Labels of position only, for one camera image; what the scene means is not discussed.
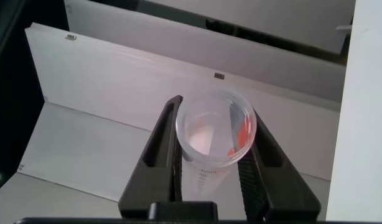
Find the small label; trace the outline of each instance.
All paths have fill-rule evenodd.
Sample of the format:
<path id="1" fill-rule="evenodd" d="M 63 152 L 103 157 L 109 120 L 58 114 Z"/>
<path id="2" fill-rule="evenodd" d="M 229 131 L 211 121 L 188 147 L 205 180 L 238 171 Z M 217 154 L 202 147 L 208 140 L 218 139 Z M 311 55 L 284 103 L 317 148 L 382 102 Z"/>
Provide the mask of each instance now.
<path id="1" fill-rule="evenodd" d="M 68 40 L 76 40 L 77 37 L 75 35 L 68 34 L 66 39 L 68 39 Z"/>
<path id="2" fill-rule="evenodd" d="M 223 80 L 224 79 L 224 75 L 220 74 L 220 73 L 215 73 L 215 78 Z"/>

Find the white surface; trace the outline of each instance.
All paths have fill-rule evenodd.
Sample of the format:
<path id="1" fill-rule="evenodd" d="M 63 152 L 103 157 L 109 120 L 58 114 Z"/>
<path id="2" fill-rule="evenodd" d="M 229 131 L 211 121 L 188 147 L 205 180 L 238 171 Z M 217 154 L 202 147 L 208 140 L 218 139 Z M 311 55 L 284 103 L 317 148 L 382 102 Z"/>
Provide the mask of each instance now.
<path id="1" fill-rule="evenodd" d="M 147 139 L 141 138 L 144 137 L 144 132 L 148 136 L 150 135 L 148 131 L 108 121 L 63 106 L 45 103 L 21 162 L 24 166 L 19 172 L 118 201 L 146 144 Z M 123 139 L 113 138 L 112 135 L 120 135 Z M 103 154 L 98 153 L 101 149 L 104 149 Z M 189 170 L 185 165 L 186 163 L 183 162 L 182 195 L 184 201 L 211 200 L 218 205 L 220 219 L 246 219 L 236 165 L 231 167 L 230 173 L 211 195 L 195 195 L 192 192 L 189 184 Z M 302 176 L 325 209 L 328 200 L 329 181 L 304 174 Z M 16 174 L 13 179 L 16 180 L 14 187 L 13 180 L 10 180 L 6 184 L 8 190 L 7 187 L 0 190 L 0 203 L 7 200 L 9 202 L 8 207 L 12 206 L 11 203 L 18 203 L 18 206 L 28 203 L 28 207 L 26 210 L 14 213 L 0 213 L 2 219 L 18 220 L 30 216 L 108 217 L 110 216 L 110 213 L 107 213 L 108 209 L 112 210 L 113 214 L 118 211 L 116 202 L 105 201 L 93 195 L 87 197 L 87 194 L 82 192 L 43 182 L 39 179 L 32 179 L 21 174 Z M 49 194 L 52 194 L 52 198 L 45 198 Z M 52 209 L 52 204 L 57 198 L 60 200 L 55 206 L 60 207 L 55 211 Z M 115 206 L 112 208 L 111 205 L 107 205 L 93 215 L 89 215 L 85 208 L 72 208 L 76 203 L 83 204 L 90 200 L 96 200 L 89 208 L 91 212 L 94 212 L 100 204 L 103 206 L 104 203 L 113 203 Z M 7 209 L 7 207 L 1 207 L 0 212 Z M 320 219 L 322 219 L 322 215 L 325 215 L 325 212 L 321 213 Z"/>
<path id="2" fill-rule="evenodd" d="M 382 222 L 382 0 L 356 4 L 327 220 Z"/>
<path id="3" fill-rule="evenodd" d="M 19 172 L 118 201 L 149 135 L 45 103 Z"/>
<path id="4" fill-rule="evenodd" d="M 291 2 L 293 1 L 281 2 L 280 8 L 290 9 L 288 4 Z M 321 5 L 329 7 L 334 2 L 332 0 L 314 1 L 311 5 L 307 2 L 293 5 L 307 8 L 319 6 L 321 11 Z M 351 3 L 351 1 L 336 2 L 339 8 Z M 345 78 L 343 65 L 96 2 L 65 0 L 65 4 L 70 30 L 77 34 L 145 50 L 328 100 L 337 102 L 342 100 Z M 229 4 L 232 3 L 225 1 L 223 6 Z M 306 13 L 315 14 L 316 12 L 314 10 Z M 336 15 L 326 14 L 323 18 L 325 21 L 331 21 L 336 18 Z M 295 22 L 288 28 L 295 31 L 296 24 L 301 25 L 302 22 Z M 316 29 L 322 28 L 320 24 L 312 24 Z M 331 31 L 336 35 L 344 36 L 335 30 L 339 25 L 343 24 L 336 24 Z M 308 34 L 322 36 L 320 32 L 314 32 L 312 27 L 302 27 L 308 31 Z"/>
<path id="5" fill-rule="evenodd" d="M 216 70 L 81 35 L 67 40 L 68 32 L 41 25 L 26 34 L 49 102 L 151 131 L 173 96 L 191 97 L 217 85 L 234 88 L 300 172 L 330 179 L 339 113 L 293 99 L 331 102 L 228 73 L 219 80 Z"/>
<path id="6" fill-rule="evenodd" d="M 148 0 L 340 53 L 354 0 Z"/>
<path id="7" fill-rule="evenodd" d="M 118 204 L 23 174 L 0 188 L 0 223 L 25 217 L 121 218 Z"/>

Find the cup rim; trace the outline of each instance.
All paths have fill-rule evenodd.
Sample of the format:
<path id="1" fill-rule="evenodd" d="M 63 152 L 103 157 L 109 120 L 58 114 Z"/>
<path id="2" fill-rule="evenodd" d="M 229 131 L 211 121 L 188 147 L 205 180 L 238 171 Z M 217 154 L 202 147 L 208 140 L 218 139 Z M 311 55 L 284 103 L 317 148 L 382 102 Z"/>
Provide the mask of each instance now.
<path id="1" fill-rule="evenodd" d="M 244 112 L 246 112 L 245 116 L 249 117 L 249 122 L 251 123 L 251 129 L 250 129 L 250 136 L 252 136 L 245 144 L 244 147 L 242 147 L 238 152 L 226 156 L 226 157 L 213 157 L 206 154 L 203 154 L 201 152 L 198 152 L 196 149 L 194 149 L 185 139 L 183 136 L 179 136 L 179 130 L 184 130 L 185 126 L 185 115 L 188 110 L 188 108 L 195 103 L 198 100 L 201 100 L 206 95 L 215 95 L 217 93 L 230 95 L 232 96 L 237 102 L 242 104 L 242 108 L 244 108 Z M 177 139 L 179 140 L 179 143 L 182 147 L 182 152 L 185 154 L 185 156 L 190 157 L 193 163 L 199 164 L 199 166 L 202 167 L 225 167 L 231 164 L 234 164 L 238 162 L 251 148 L 251 146 L 254 143 L 254 137 L 256 135 L 257 130 L 257 120 L 256 115 L 254 113 L 254 109 L 249 103 L 249 101 L 237 91 L 234 90 L 228 90 L 228 89 L 213 89 L 208 90 L 190 100 L 183 100 L 183 102 L 179 106 L 179 110 L 177 112 L 177 117 L 175 121 L 175 130 Z"/>

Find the clear plastic cup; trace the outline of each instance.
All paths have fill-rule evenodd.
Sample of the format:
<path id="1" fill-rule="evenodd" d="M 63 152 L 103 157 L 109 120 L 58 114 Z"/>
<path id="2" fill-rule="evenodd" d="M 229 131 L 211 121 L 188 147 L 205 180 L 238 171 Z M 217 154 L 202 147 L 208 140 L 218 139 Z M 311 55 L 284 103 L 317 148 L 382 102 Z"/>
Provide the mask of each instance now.
<path id="1" fill-rule="evenodd" d="M 250 149 L 256 115 L 248 100 L 233 90 L 210 90 L 184 98 L 176 117 L 176 132 L 190 170 L 191 188 L 212 193 Z"/>

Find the white board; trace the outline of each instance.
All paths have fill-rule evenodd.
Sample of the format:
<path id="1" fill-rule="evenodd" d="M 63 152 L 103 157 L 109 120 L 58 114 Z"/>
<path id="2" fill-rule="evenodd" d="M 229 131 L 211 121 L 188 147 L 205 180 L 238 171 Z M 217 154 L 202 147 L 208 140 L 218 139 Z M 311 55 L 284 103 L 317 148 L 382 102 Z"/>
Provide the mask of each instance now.
<path id="1" fill-rule="evenodd" d="M 148 0 L 236 24 L 330 52 L 340 53 L 354 0 Z"/>
<path id="2" fill-rule="evenodd" d="M 382 0 L 356 3 L 327 220 L 382 222 Z"/>
<path id="3" fill-rule="evenodd" d="M 65 0 L 65 5 L 70 31 L 74 33 L 327 100 L 342 100 L 343 65 L 92 1 Z"/>
<path id="4" fill-rule="evenodd" d="M 118 201 L 149 135 L 45 103 L 18 172 Z"/>
<path id="5" fill-rule="evenodd" d="M 151 131 L 169 98 L 217 85 L 234 88 L 300 172 L 330 179 L 339 113 L 316 104 L 333 102 L 77 34 L 68 40 L 68 32 L 44 26 L 26 34 L 51 103 Z M 215 72 L 225 80 L 214 78 Z"/>
<path id="6" fill-rule="evenodd" d="M 15 173 L 0 188 L 0 223 L 25 217 L 121 218 L 118 203 Z"/>

